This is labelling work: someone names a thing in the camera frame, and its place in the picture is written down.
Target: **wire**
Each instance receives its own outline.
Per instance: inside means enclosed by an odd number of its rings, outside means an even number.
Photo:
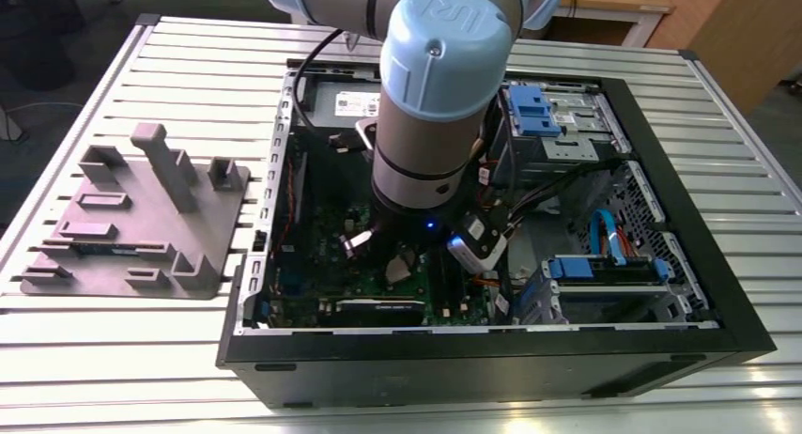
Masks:
[[[567,17],[568,18],[576,17],[576,0],[571,0],[570,7],[567,9]]]
[[[518,179],[518,165],[515,164],[515,150],[512,150],[512,119],[510,117],[510,111],[506,107],[504,103],[504,89],[499,88],[499,108],[502,109],[502,117],[504,119],[503,125],[506,125],[506,151],[510,156],[510,186],[506,189],[507,199],[510,203],[512,202],[512,197],[515,195],[515,184]]]
[[[19,112],[20,110],[27,110],[32,107],[40,107],[44,105],[61,105],[65,107],[76,107],[76,108],[84,108],[84,106],[80,103],[72,103],[72,102],[36,102],[36,103],[29,103],[28,105],[23,105],[21,107],[13,107],[11,108],[5,113],[13,113],[13,112]]]
[[[524,218],[526,213],[531,209],[536,209],[538,206],[551,199],[554,196],[559,194],[559,192],[567,188],[574,181],[582,176],[595,173],[598,171],[604,171],[608,169],[616,168],[623,162],[620,158],[607,159],[598,163],[580,164],[571,168],[562,176],[556,179],[551,180],[535,190],[528,192],[524,197],[522,197],[520,201],[512,209],[510,210],[508,216],[508,228],[504,231],[504,236],[508,236],[510,233],[515,231],[518,228],[518,224]]]
[[[300,63],[300,67],[296,71],[296,77],[292,79],[292,108],[298,114],[298,117],[303,121],[306,128],[312,133],[318,133],[318,128],[315,127],[315,124],[312,124],[312,121],[310,121],[310,117],[306,115],[306,113],[303,113],[303,109],[300,108],[300,101],[298,98],[298,85],[300,83],[300,77],[303,76],[306,69],[310,67],[310,64],[318,57],[320,51],[326,49],[326,46],[331,44],[331,42],[338,38],[339,35],[342,35],[342,29],[338,29],[334,32],[331,32],[331,34],[323,39],[323,41],[315,47],[315,49],[312,49],[312,52],[307,55],[306,59],[303,60],[303,63]]]

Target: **floor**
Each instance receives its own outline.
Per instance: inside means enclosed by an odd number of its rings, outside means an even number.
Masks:
[[[0,69],[0,101],[5,107],[40,101],[83,103],[139,13],[288,21],[288,16],[276,12],[266,0],[123,0],[117,6],[111,6],[107,0],[77,0],[77,4],[88,26],[80,33],[63,37],[76,66],[75,81],[55,91],[32,92],[20,87]],[[69,106],[37,106],[13,114],[13,120],[31,137],[16,146],[0,141],[0,233],[23,204],[76,115],[77,109]],[[785,87],[775,88],[750,115],[750,123],[802,186],[802,96],[791,96]]]

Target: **white label sticker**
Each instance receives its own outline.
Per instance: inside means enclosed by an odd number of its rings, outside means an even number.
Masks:
[[[670,10],[669,7],[650,7],[649,5],[641,6],[641,11],[658,11],[661,13],[667,13]]]
[[[510,310],[510,303],[507,302],[506,298],[502,296],[502,293],[499,293],[496,295],[496,307],[499,307],[499,310],[506,315],[507,311]]]
[[[475,240],[482,238],[484,225],[482,224],[482,221],[479,221],[479,218],[475,218],[471,222],[471,225],[467,227],[467,233],[471,234],[471,237],[474,237]]]
[[[487,168],[479,168],[479,183],[490,185],[490,170]]]
[[[340,91],[335,116],[370,117],[379,115],[379,93]]]
[[[112,249],[112,252],[121,256],[136,256],[136,251],[133,249]]]
[[[560,115],[559,113],[554,114],[554,121],[563,124],[576,124],[576,119],[571,115]]]

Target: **black cable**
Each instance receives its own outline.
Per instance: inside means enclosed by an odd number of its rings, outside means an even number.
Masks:
[[[306,69],[310,67],[310,64],[318,57],[320,51],[326,48],[328,44],[331,44],[331,41],[334,41],[339,35],[342,35],[340,29],[331,32],[331,34],[323,39],[323,41],[315,47],[315,49],[312,49],[312,52],[310,52],[310,54],[307,55],[306,59],[303,60],[303,63],[300,63],[300,67],[296,71],[296,77],[295,79],[292,79],[292,108],[296,111],[298,117],[303,121],[306,128],[311,132],[318,132],[318,128],[315,127],[315,124],[312,124],[312,121],[310,121],[310,117],[306,115],[306,113],[303,113],[303,109],[300,108],[300,101],[298,99],[298,84],[300,83],[300,77],[303,76]]]
[[[567,17],[576,17],[576,0],[571,0],[570,8],[567,9]]]
[[[510,186],[506,189],[507,200],[512,202],[515,196],[515,184],[518,180],[518,165],[515,164],[515,150],[512,150],[512,119],[510,118],[510,111],[506,107],[504,102],[504,90],[499,89],[499,108],[502,109],[502,117],[504,119],[504,130],[506,130],[506,150],[510,156]]]
[[[623,159],[614,158],[598,163],[575,166],[556,179],[551,180],[548,183],[528,192],[510,211],[510,228],[504,231],[504,234],[507,235],[515,230],[518,223],[523,220],[526,212],[531,209],[535,209],[544,201],[556,196],[578,178],[598,171],[615,169],[618,166],[620,166],[622,162]]]

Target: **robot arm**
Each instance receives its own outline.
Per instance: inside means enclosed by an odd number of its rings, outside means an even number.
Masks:
[[[559,0],[271,2],[314,23],[384,41],[372,189],[380,230],[414,244],[422,219],[448,219],[447,207],[459,202],[463,170],[515,38],[524,27],[543,27]],[[462,249],[475,269],[492,267],[506,241],[488,225],[472,230],[482,238],[463,236],[470,244]]]

